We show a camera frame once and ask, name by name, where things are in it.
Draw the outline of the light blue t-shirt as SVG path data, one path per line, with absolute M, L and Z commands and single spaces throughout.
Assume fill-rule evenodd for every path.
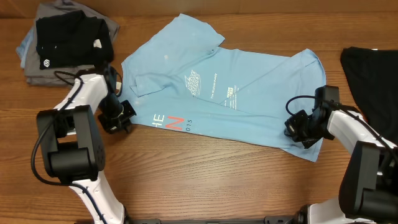
M 209 24 L 181 14 L 122 64 L 122 99 L 132 122 L 276 147 L 316 161 L 321 142 L 306 149 L 285 134 L 292 112 L 313 108 L 326 83 L 309 49 L 291 57 L 224 49 Z

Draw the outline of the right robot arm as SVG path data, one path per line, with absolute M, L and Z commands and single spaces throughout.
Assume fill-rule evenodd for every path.
M 397 145 L 378 134 L 339 89 L 317 88 L 311 114 L 291 114 L 285 135 L 308 149 L 339 140 L 351 157 L 336 198 L 305 205 L 289 223 L 397 223 Z

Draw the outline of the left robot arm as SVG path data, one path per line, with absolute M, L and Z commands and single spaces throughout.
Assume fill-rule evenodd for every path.
M 72 89 L 51 110 L 37 114 L 39 137 L 30 165 L 35 177 L 48 185 L 71 188 L 94 223 L 132 223 L 104 174 L 105 149 L 99 127 L 114 134 L 131 132 L 131 104 L 120 101 L 120 74 L 109 64 L 71 74 Z

